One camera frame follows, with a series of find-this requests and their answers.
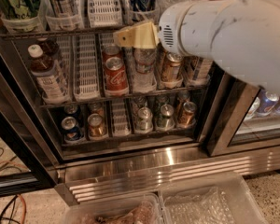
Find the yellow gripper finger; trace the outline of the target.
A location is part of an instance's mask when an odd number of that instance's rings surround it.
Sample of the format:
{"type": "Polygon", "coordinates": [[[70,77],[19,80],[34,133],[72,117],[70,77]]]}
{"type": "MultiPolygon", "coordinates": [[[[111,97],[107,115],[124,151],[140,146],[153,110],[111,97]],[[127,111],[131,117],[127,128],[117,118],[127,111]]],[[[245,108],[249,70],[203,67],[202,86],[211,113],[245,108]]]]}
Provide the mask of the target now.
{"type": "Polygon", "coordinates": [[[153,21],[140,21],[113,33],[117,46],[124,48],[155,49],[160,40],[153,21]]]}

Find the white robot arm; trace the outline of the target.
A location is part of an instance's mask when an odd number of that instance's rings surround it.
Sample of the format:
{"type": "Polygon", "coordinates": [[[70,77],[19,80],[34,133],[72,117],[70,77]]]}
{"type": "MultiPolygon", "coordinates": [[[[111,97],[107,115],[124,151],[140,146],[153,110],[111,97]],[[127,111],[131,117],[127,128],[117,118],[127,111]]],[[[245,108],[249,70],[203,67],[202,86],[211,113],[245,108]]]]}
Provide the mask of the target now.
{"type": "Polygon", "coordinates": [[[120,47],[161,44],[210,59],[229,75],[280,95],[280,0],[188,0],[168,7],[158,24],[140,21],[113,37],[120,47]]]}

